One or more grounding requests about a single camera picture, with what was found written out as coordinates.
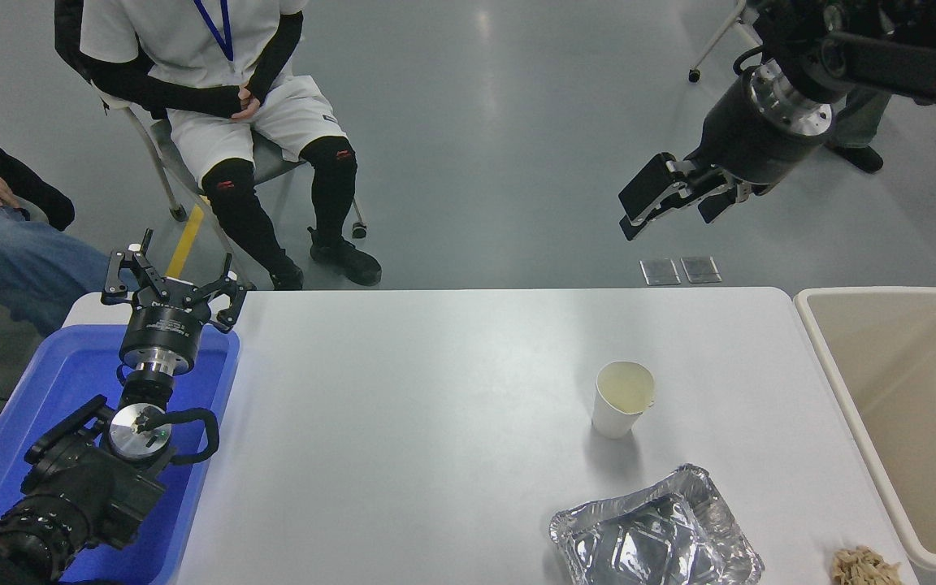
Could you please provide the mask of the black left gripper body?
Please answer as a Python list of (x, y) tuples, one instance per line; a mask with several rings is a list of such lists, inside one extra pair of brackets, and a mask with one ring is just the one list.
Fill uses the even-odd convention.
[(202, 330), (211, 321), (205, 301), (187, 307), (186, 297), (193, 297), (192, 283), (166, 281), (167, 299), (160, 299), (149, 286), (135, 296), (134, 310), (119, 349), (119, 358), (135, 360), (145, 349), (167, 349), (184, 360), (196, 359)]

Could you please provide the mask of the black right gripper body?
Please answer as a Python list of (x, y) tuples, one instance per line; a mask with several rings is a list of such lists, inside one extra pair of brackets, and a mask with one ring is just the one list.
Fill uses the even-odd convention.
[(782, 73), (744, 73), (705, 116), (690, 160), (740, 182), (775, 185), (828, 140), (830, 108)]

